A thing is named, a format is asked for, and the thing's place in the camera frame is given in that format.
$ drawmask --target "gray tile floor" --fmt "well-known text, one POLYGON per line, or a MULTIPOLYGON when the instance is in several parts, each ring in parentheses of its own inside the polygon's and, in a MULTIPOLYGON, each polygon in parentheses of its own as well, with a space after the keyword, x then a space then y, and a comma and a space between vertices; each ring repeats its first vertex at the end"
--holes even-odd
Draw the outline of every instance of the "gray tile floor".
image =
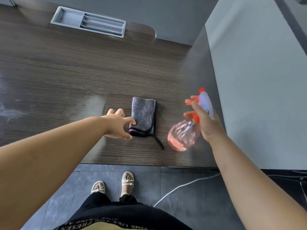
MULTIPOLYGON (((22 230, 52 230, 65 223, 88 197, 93 183, 98 180, 105 183, 110 200, 117 201, 125 171, 134 174, 133 195, 139 202, 151 206, 177 186, 217 173, 206 168, 80 164, 22 230)), ((299 182, 288 187, 293 185, 297 186, 297 190, 291 189, 290 195, 296 196, 295 199, 307 208, 299 182)), ((181 187, 156 207, 194 230, 204 229, 204 226, 206 229, 244 229, 220 175, 181 187)))

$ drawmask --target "foot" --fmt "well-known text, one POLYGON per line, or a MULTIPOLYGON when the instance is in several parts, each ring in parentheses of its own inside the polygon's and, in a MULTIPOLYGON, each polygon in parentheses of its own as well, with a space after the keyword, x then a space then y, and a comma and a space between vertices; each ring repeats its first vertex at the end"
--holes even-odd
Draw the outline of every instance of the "foot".
POLYGON ((95 184, 93 185, 91 193, 95 192, 101 192, 103 194, 105 193, 105 187, 102 181, 95 182, 95 184))
POLYGON ((121 197, 124 194, 131 195, 132 190, 133 190, 133 185, 134 185, 134 178, 132 173, 130 172, 125 172, 124 175, 122 176, 122 193, 121 197))

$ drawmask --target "folded towel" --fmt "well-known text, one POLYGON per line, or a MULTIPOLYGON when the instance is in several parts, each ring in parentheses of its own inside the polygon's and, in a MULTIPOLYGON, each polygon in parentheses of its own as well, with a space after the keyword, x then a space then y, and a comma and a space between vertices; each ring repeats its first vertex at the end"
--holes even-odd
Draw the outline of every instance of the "folded towel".
POLYGON ((130 124, 129 134, 141 137, 153 136, 164 149, 163 144, 156 137, 157 107, 156 100, 133 97, 131 117, 136 121, 136 125, 130 124))

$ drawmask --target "white sandal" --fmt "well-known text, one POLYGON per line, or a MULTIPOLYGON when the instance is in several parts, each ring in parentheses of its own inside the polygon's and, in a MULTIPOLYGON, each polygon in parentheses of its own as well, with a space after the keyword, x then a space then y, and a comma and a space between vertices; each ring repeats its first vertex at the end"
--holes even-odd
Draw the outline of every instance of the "white sandal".
POLYGON ((134 186, 134 177, 133 177, 133 174, 132 173, 130 173, 130 172, 125 172, 124 174, 123 174, 123 176, 122 176, 122 186, 123 185, 131 185, 132 187, 134 186), (131 177, 132 177, 132 179, 127 179, 127 178, 125 178, 125 174, 129 174, 131 177))
POLYGON ((92 187, 92 190, 91 190, 91 194, 92 194, 92 193, 95 193, 95 192, 101 192, 101 193, 103 193, 103 194, 105 193, 105 187, 104 187, 103 181, 98 181, 98 182, 95 182, 95 183, 94 183, 94 185, 93 185, 93 187, 92 187), (98 183, 102 183, 102 187, 99 188, 99 189, 94 189, 95 186, 96 186, 98 183))

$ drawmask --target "clear bottle body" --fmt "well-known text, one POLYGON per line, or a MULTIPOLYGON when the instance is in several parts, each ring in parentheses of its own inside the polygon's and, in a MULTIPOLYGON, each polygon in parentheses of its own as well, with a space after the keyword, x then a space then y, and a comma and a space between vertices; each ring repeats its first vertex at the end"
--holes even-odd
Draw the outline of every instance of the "clear bottle body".
POLYGON ((199 124, 193 119, 185 119, 171 128, 167 140, 176 151, 186 151, 194 145, 199 134, 199 124))

